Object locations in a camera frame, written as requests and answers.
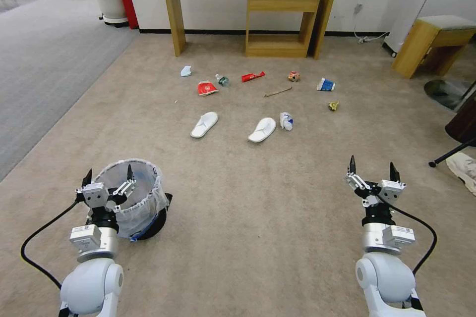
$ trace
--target wooden stick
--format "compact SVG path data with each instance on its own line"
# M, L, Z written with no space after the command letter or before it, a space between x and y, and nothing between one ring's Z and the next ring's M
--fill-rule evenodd
M272 96L272 95L280 94L280 93L285 92L285 91L288 91L288 90L290 90L290 89L292 89L292 87L283 89L283 90L281 90L281 91L277 91L277 92L272 92L272 93L269 93L269 94L265 94L264 97L270 97L270 96Z

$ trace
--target electrical cable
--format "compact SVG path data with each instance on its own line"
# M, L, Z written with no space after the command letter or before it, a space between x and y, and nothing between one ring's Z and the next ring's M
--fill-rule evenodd
M391 209L397 211L398 213L400 214L403 214L405 216L407 216L408 218L411 218L413 220L416 220L418 223L424 225L425 227L428 228L428 230L431 232L431 234L433 234L433 241L430 245L430 248L427 250L427 252L425 253L425 255L423 255L423 257L420 259L420 261L418 262L418 264L414 267L413 269L413 275L416 275L417 271L420 269L420 267L424 264L424 262L426 261L426 259L428 259L428 257L431 255L431 253L433 252L433 250L435 249L435 246L436 246L436 242L438 241L438 237L436 236L436 232L435 230L431 227L431 225L429 225L427 222L425 222L424 220L418 218L418 217L415 217L414 215L411 215L410 213L407 213L403 210L401 210L400 208L397 208L395 207L394 205L388 203L385 199L383 199L382 197L378 196L379 199L385 203L386 205L388 205Z
M63 215L65 215L66 213L68 213L70 210L72 210L74 208L75 205L77 205L79 203L79 201L74 201L74 203L69 206L68 208L66 208L64 211L62 211L60 214L58 214L56 217L54 217L52 220L50 220L48 223L46 223L45 225L43 225L41 228L39 228L36 232L34 232L33 234L31 234L28 238L26 238L26 240L23 242L22 246L21 246L21 250L20 250L20 254L21 254L21 257L23 258L23 260L25 260L27 263L29 263L31 266L33 266L34 268L36 268L37 270L39 270L40 272L42 272L43 274L45 274L47 276L47 278L49 278L56 286L58 289L61 290L61 284L58 280L56 280L56 278L51 275L48 271L46 271L44 268L42 268L41 266L39 266L37 263L35 263L34 261L30 260L26 255L25 255L25 248L26 248L26 245L30 242L31 239L33 239L38 233L40 233L42 230L48 228L51 224L53 224L54 222L56 222L58 219L60 219Z
M365 42L370 42L370 41L374 41L374 40L378 40L379 38L382 38L383 36L389 34L390 32L384 32L383 34L381 34L380 36L378 37L368 37L368 36L364 36L364 37L360 37L357 35L357 32L356 32L356 28L357 28L357 24L354 26L354 36L361 42L359 43L365 43Z

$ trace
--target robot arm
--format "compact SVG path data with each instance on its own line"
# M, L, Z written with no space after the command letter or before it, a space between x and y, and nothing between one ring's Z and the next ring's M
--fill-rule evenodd
M415 276L397 257L404 245L415 241L412 229L395 225L388 205L406 187L400 182L400 174L390 163L390 180L364 181L356 174L352 156L346 181L365 207L362 245L366 254L356 263L356 277L370 317L425 317L415 291ZM402 308L389 303L400 303Z
M130 165L127 180L117 188L107 188L102 182L91 183L91 178L90 170L76 190L77 200L90 208L91 223L71 231L69 240L79 249L80 264L61 286L59 317L97 312L96 317L115 317L117 312L124 272L113 260L119 231L113 208L126 201L136 181Z

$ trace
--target plastic bottle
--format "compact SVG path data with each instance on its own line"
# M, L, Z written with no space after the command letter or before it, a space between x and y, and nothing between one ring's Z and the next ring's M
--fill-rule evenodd
M282 112L279 115L279 123L282 129L291 131L293 129L293 117L288 112Z
M218 84L220 84L222 87L227 87L229 84L229 80L227 77L223 77L220 74L216 74L215 78L218 81Z

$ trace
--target red paper bag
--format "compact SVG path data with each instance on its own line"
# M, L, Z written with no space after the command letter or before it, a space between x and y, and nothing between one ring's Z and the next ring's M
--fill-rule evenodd
M215 88L212 82L204 81L204 82L198 83L197 91L198 91L198 95L205 96L205 95L218 92L218 89Z

